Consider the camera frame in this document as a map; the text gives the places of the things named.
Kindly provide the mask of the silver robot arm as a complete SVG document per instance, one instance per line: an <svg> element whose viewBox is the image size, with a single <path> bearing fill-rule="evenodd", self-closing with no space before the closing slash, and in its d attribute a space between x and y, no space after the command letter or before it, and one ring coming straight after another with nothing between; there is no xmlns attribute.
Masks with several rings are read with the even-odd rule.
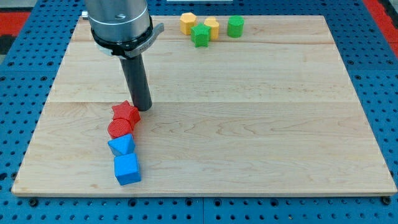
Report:
<svg viewBox="0 0 398 224"><path fill-rule="evenodd" d="M85 0L91 33L103 52L132 59L164 31L153 25L146 0Z"/></svg>

